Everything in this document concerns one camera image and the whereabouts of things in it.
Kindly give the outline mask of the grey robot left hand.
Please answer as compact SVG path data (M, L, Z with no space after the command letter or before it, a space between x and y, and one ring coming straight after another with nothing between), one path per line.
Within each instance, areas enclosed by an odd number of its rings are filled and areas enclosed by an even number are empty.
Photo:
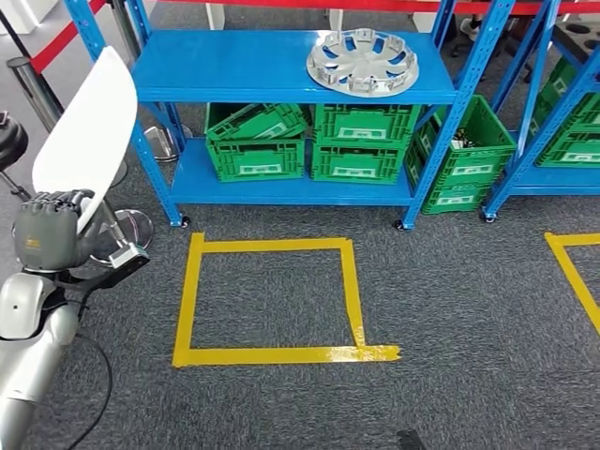
M81 266L93 252L101 219L94 214L82 231L78 219L90 189L39 192L23 202L14 221L14 247L18 260L31 272L57 272Z

